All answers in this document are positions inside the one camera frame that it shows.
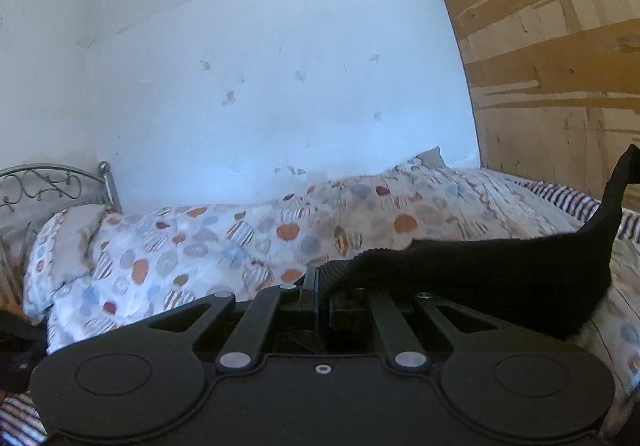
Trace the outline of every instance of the headboard post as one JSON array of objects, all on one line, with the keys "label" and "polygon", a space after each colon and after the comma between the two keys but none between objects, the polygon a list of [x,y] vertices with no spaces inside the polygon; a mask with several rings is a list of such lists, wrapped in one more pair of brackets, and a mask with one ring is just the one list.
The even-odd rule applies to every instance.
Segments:
[{"label": "headboard post", "polygon": [[118,197],[118,190],[116,190],[116,183],[113,179],[113,173],[111,173],[111,164],[106,161],[102,161],[98,165],[98,175],[104,180],[104,185],[107,188],[107,195],[111,200],[111,207],[116,213],[122,213],[122,206],[120,204],[120,198]]}]

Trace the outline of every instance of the striped fabric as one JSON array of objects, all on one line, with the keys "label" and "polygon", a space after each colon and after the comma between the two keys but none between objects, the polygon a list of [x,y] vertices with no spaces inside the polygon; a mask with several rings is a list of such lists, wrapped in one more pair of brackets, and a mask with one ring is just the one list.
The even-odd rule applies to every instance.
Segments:
[{"label": "striped fabric", "polygon": [[[519,179],[516,180],[516,182],[520,186],[551,202],[554,206],[570,214],[572,217],[580,220],[580,222],[589,220],[598,209],[598,206],[600,206],[600,202],[596,199],[568,186],[562,186],[552,182],[528,181],[525,179]],[[618,238],[620,238],[620,236],[626,236],[629,240],[640,244],[639,220],[640,214],[623,209]]]},{"label": "striped fabric", "polygon": [[2,446],[37,446],[46,438],[29,394],[12,394],[0,404]]}]

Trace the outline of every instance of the plywood board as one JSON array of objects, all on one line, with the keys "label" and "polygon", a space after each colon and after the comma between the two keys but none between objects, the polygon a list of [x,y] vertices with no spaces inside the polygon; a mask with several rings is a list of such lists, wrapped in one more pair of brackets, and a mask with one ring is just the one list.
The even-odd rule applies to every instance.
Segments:
[{"label": "plywood board", "polygon": [[[599,196],[640,146],[640,0],[445,0],[482,164]],[[640,208],[640,188],[625,203]]]}]

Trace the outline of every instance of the polka dot bed sheet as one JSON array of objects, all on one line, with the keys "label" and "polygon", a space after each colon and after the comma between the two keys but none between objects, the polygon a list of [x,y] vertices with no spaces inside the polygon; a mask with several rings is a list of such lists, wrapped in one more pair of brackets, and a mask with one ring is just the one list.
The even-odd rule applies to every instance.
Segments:
[{"label": "polka dot bed sheet", "polygon": [[[308,266],[366,249],[404,249],[414,238],[533,238],[580,225],[499,174],[430,169],[420,158],[267,203],[106,214],[88,247],[90,268],[52,295],[49,352],[216,291],[251,300],[260,289],[295,282]],[[629,275],[636,282],[640,255],[633,245],[616,246],[614,284],[640,308],[640,296],[623,285]],[[581,343],[616,373],[618,406],[609,430],[620,425],[638,384],[640,322],[633,320],[631,305],[621,315],[604,304],[593,318],[601,334],[612,334],[610,349],[618,352],[588,338]]]}]

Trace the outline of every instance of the white wall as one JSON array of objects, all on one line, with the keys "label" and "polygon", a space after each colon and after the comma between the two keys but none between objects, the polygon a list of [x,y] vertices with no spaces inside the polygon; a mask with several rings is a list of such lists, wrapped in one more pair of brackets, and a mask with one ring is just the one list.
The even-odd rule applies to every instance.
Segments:
[{"label": "white wall", "polygon": [[88,0],[0,0],[0,168],[97,165]]},{"label": "white wall", "polygon": [[91,32],[126,208],[265,200],[438,144],[478,165],[443,0],[92,0]]}]

